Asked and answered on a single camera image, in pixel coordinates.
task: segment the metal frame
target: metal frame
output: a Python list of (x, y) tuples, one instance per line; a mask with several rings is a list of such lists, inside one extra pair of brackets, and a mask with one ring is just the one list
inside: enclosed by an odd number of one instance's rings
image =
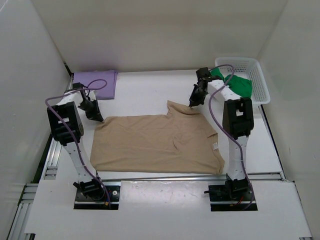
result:
[[(250, 180), (255, 181), (281, 181), (280, 173), (259, 173), (249, 174)], [(107, 183), (120, 183), (120, 181), (225, 181), (226, 175), (198, 175), (198, 176), (179, 176), (179, 177), (141, 177), (141, 178), (122, 178), (122, 179), (103, 179)]]
[(25, 234), (25, 228), (36, 196), (37, 188), (38, 184), (34, 183), (25, 186), (7, 240), (32, 240), (35, 238), (34, 234)]
[(54, 139), (52, 139), (48, 154), (46, 156), (42, 175), (41, 175), (42, 180), (56, 179), (61, 149), (62, 149), (61, 144), (55, 141)]

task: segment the white plastic basket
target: white plastic basket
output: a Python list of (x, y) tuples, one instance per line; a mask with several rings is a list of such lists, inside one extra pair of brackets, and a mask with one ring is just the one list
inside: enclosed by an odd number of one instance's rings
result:
[[(258, 60), (250, 57), (218, 57), (215, 59), (215, 65), (230, 64), (234, 66), (234, 74), (238, 77), (252, 81), (252, 104), (261, 105), (270, 102), (270, 95)], [(221, 74), (226, 77), (232, 72), (229, 66), (219, 68)]]

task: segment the wire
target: wire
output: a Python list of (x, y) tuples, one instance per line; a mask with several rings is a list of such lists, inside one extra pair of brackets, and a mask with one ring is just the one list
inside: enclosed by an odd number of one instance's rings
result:
[[(88, 87), (90, 86), (91, 83), (93, 82), (97, 82), (97, 81), (103, 81), (105, 84), (102, 86), (102, 87), (98, 87), (98, 88), (86, 88), (85, 90), (100, 90), (100, 89), (103, 89), (105, 86), (107, 86), (107, 81), (104, 80), (104, 79), (96, 79), (92, 82), (89, 83)], [(99, 176), (94, 176), (90, 171), (89, 169), (87, 168), (87, 166), (85, 165), (85, 162), (81, 156), (81, 152), (80, 152), (80, 147), (79, 147), (79, 144), (78, 144), (78, 141), (76, 139), (76, 136), (74, 135), (74, 133), (72, 132), (72, 130), (70, 129), (70, 127), (68, 126), (68, 124), (64, 121), (64, 119), (52, 108), (52, 106), (50, 106), (50, 104), (48, 103), (48, 101), (50, 100), (53, 100), (53, 99), (60, 99), (60, 98), (63, 98), (65, 96), (68, 96), (68, 95), (71, 95), (71, 94), (74, 94), (76, 92), (80, 92), (80, 91), (83, 91), (84, 88), (81, 88), (81, 89), (77, 89), (77, 90), (74, 90), (74, 91), (69, 91), (69, 92), (66, 92), (65, 94), (61, 95), (61, 96), (53, 96), (53, 97), (49, 97), (47, 98), (44, 102), (45, 102), (45, 105), (50, 109), (51, 112), (53, 112), (53, 114), (62, 122), (62, 124), (65, 126), (65, 128), (68, 130), (68, 132), (70, 133), (74, 143), (75, 143), (75, 146), (76, 146), (76, 149), (77, 149), (77, 152), (78, 152), (78, 155), (79, 155), (79, 159), (81, 161), (81, 164), (83, 165), (83, 168), (85, 169), (85, 171), (96, 181), (98, 181), (102, 186), (103, 186), (103, 189), (104, 189), (104, 192), (106, 193), (106, 199), (108, 201), (108, 206), (109, 208), (111, 208), (111, 201), (110, 201), (110, 196), (109, 196), (109, 193), (108, 193), (108, 190), (107, 190), (107, 187), (104, 185), (104, 183), (102, 182), (102, 180), (99, 178)]]
[(93, 198), (93, 197), (90, 197), (93, 201), (100, 201), (104, 196), (107, 196), (106, 195), (106, 191), (105, 191), (105, 188), (103, 188), (103, 194), (102, 196), (99, 198), (99, 199), (96, 199), (96, 198)]
[(96, 80), (91, 81), (91, 82), (88, 84), (88, 86), (86, 86), (86, 88), (89, 89), (89, 87), (90, 87), (91, 84), (93, 84), (93, 83), (95, 83), (95, 82), (97, 82), (97, 81), (101, 81), (101, 80), (104, 80), (104, 79), (96, 79)]
[(235, 206), (238, 206), (240, 203), (242, 203), (242, 201), (244, 200), (244, 196), (241, 196), (240, 200), (236, 203), (236, 204), (231, 204), (230, 206), (231, 207), (235, 207)]
[(243, 173), (245, 175), (245, 179), (248, 181), (248, 184), (249, 184), (249, 187), (250, 187), (250, 190), (251, 190), (251, 200), (250, 202), (248, 203), (247, 206), (244, 207), (243, 210), (246, 210), (247, 208), (249, 208), (251, 206), (251, 204), (253, 203), (254, 199), (255, 199), (255, 192), (254, 192), (254, 188), (252, 186), (252, 183), (250, 182), (249, 180), (249, 177), (248, 177), (248, 174), (247, 174), (247, 171), (246, 171), (246, 167), (245, 167), (245, 163), (244, 163), (244, 153), (243, 153), (243, 149), (241, 147), (241, 145), (226, 131), (224, 130), (224, 128), (221, 126), (221, 124), (218, 122), (218, 120), (216, 119), (213, 111), (212, 111), (212, 107), (211, 107), (211, 102), (212, 102), (212, 99), (214, 98), (214, 96), (222, 91), (228, 84), (228, 82), (233, 78), (234, 74), (235, 74), (235, 67), (233, 65), (230, 65), (230, 64), (222, 64), (222, 65), (219, 65), (219, 66), (216, 66), (214, 68), (212, 68), (210, 70), (210, 72), (214, 69), (217, 69), (217, 68), (220, 68), (220, 67), (231, 67), (232, 68), (232, 73), (230, 75), (230, 77), (228, 78), (227, 81), (225, 81), (224, 85), (222, 87), (220, 87), (218, 90), (216, 90), (211, 96), (210, 96), (210, 99), (209, 99), (209, 111), (210, 111), (210, 114), (211, 114), (211, 117), (213, 118), (214, 122), (217, 124), (217, 126), (220, 128), (220, 130), (232, 141), (234, 142), (238, 147), (239, 147), (239, 150), (240, 150), (240, 160), (241, 160), (241, 165), (242, 165), (242, 169), (243, 169)]

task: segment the beige t-shirt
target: beige t-shirt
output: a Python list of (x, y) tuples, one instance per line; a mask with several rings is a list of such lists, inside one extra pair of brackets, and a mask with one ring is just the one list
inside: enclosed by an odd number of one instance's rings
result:
[(166, 115), (112, 116), (96, 127), (91, 164), (97, 171), (221, 174), (218, 134), (205, 116), (167, 102)]

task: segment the folded purple towel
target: folded purple towel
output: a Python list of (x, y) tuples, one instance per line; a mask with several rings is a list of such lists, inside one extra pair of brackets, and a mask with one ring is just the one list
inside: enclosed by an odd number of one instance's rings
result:
[[(82, 83), (88, 86), (90, 82), (96, 79), (104, 79), (107, 81), (107, 86), (96, 91), (96, 99), (114, 99), (116, 91), (116, 81), (118, 72), (114, 70), (110, 71), (87, 71), (76, 72), (74, 74), (73, 82)], [(103, 86), (102, 81), (96, 81), (90, 85), (90, 88), (98, 88)]]

